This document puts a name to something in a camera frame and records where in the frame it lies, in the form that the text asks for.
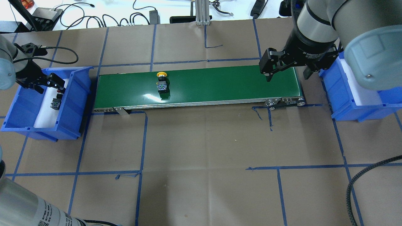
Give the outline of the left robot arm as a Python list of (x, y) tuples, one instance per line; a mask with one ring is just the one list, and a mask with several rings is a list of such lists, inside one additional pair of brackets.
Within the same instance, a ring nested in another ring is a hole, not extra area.
[[(33, 59), (42, 59), (48, 47), (33, 43), (19, 46), (1, 36), (1, 89), (18, 83), (19, 88), (1, 126), (38, 140), (74, 140), (90, 94), (90, 66), (45, 68)], [(109, 225), (99, 220), (70, 216), (5, 175), (1, 159), (2, 226), (86, 226)]]

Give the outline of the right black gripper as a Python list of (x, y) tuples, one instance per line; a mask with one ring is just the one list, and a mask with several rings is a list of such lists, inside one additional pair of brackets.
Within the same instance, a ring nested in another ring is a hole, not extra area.
[(291, 67), (306, 66), (303, 71), (304, 80), (313, 73), (327, 70), (339, 56), (340, 50), (334, 41), (321, 43), (309, 40), (299, 30), (292, 30), (281, 51), (268, 48), (259, 61), (259, 70), (270, 82), (275, 73)]

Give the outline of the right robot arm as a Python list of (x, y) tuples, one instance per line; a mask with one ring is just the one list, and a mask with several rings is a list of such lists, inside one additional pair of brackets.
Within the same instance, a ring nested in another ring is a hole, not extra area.
[(269, 82), (275, 73), (306, 66), (309, 79), (343, 53), (363, 88), (401, 86), (401, 8), (400, 0), (292, 0), (293, 30), (281, 51), (265, 51), (260, 73)]

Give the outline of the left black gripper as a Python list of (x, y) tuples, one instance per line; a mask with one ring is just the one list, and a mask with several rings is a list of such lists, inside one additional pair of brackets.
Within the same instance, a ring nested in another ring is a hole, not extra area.
[(25, 89), (35, 90), (39, 94), (44, 93), (42, 86), (55, 88), (59, 94), (66, 91), (65, 81), (55, 73), (46, 75), (33, 61), (29, 61), (24, 69), (16, 73), (16, 83)]

